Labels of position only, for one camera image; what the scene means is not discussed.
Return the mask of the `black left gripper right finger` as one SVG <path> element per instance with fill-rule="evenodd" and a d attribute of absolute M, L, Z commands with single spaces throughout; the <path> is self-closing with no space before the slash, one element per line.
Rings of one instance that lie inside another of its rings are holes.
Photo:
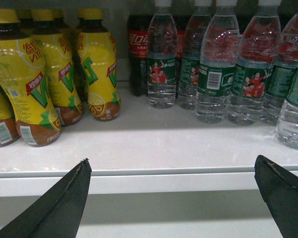
<path fill-rule="evenodd" d="M 298 176 L 263 155 L 256 158 L 255 180 L 281 235 L 298 238 Z"/>

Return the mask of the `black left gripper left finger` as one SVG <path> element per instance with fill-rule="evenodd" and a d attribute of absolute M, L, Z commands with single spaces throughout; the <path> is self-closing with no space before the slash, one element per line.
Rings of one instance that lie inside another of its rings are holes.
<path fill-rule="evenodd" d="M 82 160 L 14 220 L 0 229 L 0 238 L 75 238 L 91 178 Z"/>

